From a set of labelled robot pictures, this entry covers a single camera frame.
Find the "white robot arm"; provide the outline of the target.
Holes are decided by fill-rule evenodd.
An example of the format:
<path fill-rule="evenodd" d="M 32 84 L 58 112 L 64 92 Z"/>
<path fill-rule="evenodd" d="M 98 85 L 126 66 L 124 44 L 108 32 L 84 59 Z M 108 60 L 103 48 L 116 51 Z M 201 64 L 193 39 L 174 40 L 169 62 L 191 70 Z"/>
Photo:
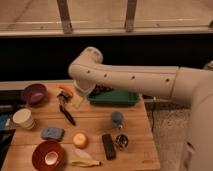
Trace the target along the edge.
<path fill-rule="evenodd" d="M 171 99 L 191 107 L 180 171 L 213 171 L 213 71 L 168 66 L 113 66 L 85 48 L 68 73 L 82 95 L 97 84 Z"/>

